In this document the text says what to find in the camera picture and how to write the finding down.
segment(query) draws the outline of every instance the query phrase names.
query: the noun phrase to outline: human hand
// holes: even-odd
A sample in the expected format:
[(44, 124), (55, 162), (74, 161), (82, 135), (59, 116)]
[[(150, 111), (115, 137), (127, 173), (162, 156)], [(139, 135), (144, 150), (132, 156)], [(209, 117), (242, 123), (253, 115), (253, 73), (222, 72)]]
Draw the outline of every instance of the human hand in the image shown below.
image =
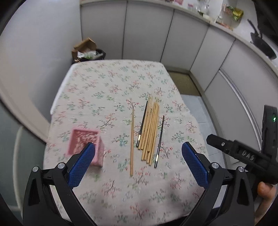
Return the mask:
[(266, 211), (270, 207), (272, 200), (276, 194), (276, 188), (271, 184), (260, 182), (258, 185), (258, 195), (263, 198), (260, 206), (255, 212), (255, 225), (262, 219)]

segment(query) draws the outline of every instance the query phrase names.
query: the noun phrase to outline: silver bolt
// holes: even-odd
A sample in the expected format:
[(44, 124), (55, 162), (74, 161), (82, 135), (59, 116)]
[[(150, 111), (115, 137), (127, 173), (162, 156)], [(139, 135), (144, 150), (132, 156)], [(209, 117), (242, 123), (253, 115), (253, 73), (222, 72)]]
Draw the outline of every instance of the silver bolt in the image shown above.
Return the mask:
[(37, 172), (38, 169), (39, 169), (39, 168), (38, 168), (37, 166), (34, 166), (33, 169), (32, 169), (32, 171), (33, 171), (33, 172)]
[(58, 168), (59, 168), (59, 169), (62, 169), (62, 168), (64, 168), (64, 167), (65, 167), (65, 164), (64, 164), (64, 163), (59, 163), (59, 164), (58, 164)]
[(215, 169), (217, 169), (219, 167), (218, 163), (212, 163), (211, 166)]
[(244, 168), (242, 166), (238, 167), (240, 172), (244, 172)]

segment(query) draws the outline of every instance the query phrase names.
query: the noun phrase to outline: blue gripper pad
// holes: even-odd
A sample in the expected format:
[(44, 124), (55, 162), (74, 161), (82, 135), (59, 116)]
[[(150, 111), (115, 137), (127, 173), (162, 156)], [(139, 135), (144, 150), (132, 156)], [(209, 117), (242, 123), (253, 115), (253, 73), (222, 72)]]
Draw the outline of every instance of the blue gripper pad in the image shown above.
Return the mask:
[(207, 189), (209, 185), (208, 172), (198, 158), (197, 152), (194, 150), (189, 142), (183, 143), (182, 156), (186, 161), (186, 164), (190, 168), (190, 171), (192, 172), (198, 185)]
[(84, 150), (83, 154), (78, 158), (78, 160), (69, 172), (68, 185), (71, 189), (77, 187), (80, 184), (80, 181), (86, 173), (94, 156), (95, 146), (93, 143), (91, 143)]

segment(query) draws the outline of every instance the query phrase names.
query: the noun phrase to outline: floral pattern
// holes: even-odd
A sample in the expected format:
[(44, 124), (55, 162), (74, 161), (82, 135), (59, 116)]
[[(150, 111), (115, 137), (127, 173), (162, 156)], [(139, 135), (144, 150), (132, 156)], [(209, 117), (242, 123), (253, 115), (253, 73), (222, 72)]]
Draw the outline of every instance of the floral pattern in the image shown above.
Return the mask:
[[(146, 165), (141, 161), (142, 152), (134, 148), (130, 177), (131, 113), (134, 109), (136, 145), (149, 95), (160, 103), (155, 152), (165, 116), (158, 166)], [(98, 225), (157, 225), (187, 215), (199, 200), (203, 188), (184, 161), (181, 146), (189, 141), (207, 156), (204, 140), (161, 63), (105, 60), (76, 64), (52, 115), (44, 169), (70, 158), (67, 149), (75, 127), (99, 130), (105, 146), (103, 167), (90, 166), (73, 189)], [(52, 191), (62, 217), (69, 220)]]

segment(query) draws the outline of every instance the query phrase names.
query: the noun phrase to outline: tablecloth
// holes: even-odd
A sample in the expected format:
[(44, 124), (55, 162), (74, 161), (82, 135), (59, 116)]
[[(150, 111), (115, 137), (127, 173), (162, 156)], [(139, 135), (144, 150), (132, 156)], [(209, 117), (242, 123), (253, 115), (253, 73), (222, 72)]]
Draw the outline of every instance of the tablecloth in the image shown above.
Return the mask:
[[(157, 137), (165, 115), (158, 166), (146, 165), (141, 151), (134, 148), (130, 177), (131, 113), (134, 109), (135, 146), (149, 95), (160, 103)], [(66, 153), (75, 127), (100, 130), (105, 146), (103, 167), (90, 166), (73, 189), (98, 225), (157, 225), (189, 214), (199, 200), (203, 188), (185, 163), (181, 146), (189, 141), (197, 152), (207, 156), (207, 151), (196, 119), (163, 64), (132, 60), (78, 63), (52, 115), (45, 169), (70, 158)], [(52, 190), (62, 217), (68, 219)]]

